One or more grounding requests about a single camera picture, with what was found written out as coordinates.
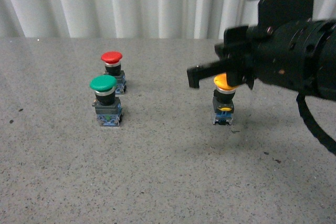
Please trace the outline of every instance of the curtain fold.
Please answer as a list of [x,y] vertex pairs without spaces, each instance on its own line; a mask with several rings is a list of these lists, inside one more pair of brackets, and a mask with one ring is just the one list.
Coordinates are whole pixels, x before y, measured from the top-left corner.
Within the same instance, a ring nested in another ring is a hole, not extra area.
[[[0,0],[1,37],[223,38],[257,24],[249,0]],[[315,0],[314,19],[336,18],[336,0]]]

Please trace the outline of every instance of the speckled table surface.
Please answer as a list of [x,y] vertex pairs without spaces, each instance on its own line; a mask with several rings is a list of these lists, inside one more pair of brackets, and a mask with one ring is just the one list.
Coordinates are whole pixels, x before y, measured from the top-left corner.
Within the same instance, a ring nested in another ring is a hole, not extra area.
[[[294,92],[237,90],[212,125],[215,40],[0,39],[1,223],[336,223],[336,158]],[[92,78],[123,53],[120,127],[99,127]],[[336,104],[308,99],[336,136]]]

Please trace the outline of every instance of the black cable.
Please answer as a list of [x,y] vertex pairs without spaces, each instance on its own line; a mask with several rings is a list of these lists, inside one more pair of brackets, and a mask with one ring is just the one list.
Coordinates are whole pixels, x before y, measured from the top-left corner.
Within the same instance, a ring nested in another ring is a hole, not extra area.
[[309,111],[309,108],[305,101],[305,95],[298,94],[296,98],[298,102],[300,116],[303,118],[305,125],[309,129],[309,131],[316,137],[319,142],[327,148],[329,152],[336,155],[336,142],[332,139],[315,121],[314,117]]

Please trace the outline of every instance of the chrome ring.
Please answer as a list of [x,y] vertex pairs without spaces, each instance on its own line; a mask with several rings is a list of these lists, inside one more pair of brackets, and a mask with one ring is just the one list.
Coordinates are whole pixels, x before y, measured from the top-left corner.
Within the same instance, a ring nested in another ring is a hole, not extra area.
[[116,90],[115,87],[113,87],[113,88],[110,89],[109,91],[99,92],[99,91],[95,90],[94,92],[95,92],[95,94],[98,95],[99,97],[105,97],[105,96],[107,96],[107,95],[112,94],[115,90]]
[[232,89],[232,90],[224,90],[224,89],[219,88],[218,86],[216,86],[216,90],[217,90],[219,93],[222,93],[222,94],[233,94],[233,93],[236,92],[236,89]]
[[117,63],[114,63],[114,64],[108,64],[105,62],[105,66],[108,67],[108,68],[113,68],[113,67],[117,67],[121,64],[120,61],[118,61]]

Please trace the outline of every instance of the robotic arm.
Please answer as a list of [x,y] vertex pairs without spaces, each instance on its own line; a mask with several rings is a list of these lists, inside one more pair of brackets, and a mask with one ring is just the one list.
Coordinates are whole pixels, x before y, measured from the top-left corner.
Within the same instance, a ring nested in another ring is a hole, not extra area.
[[187,70],[189,86],[226,73],[231,87],[254,80],[299,92],[300,115],[312,134],[336,155],[336,142],[316,123],[305,96],[336,101],[336,20],[312,21],[313,0],[260,0],[258,25],[225,30],[215,45],[219,61]]

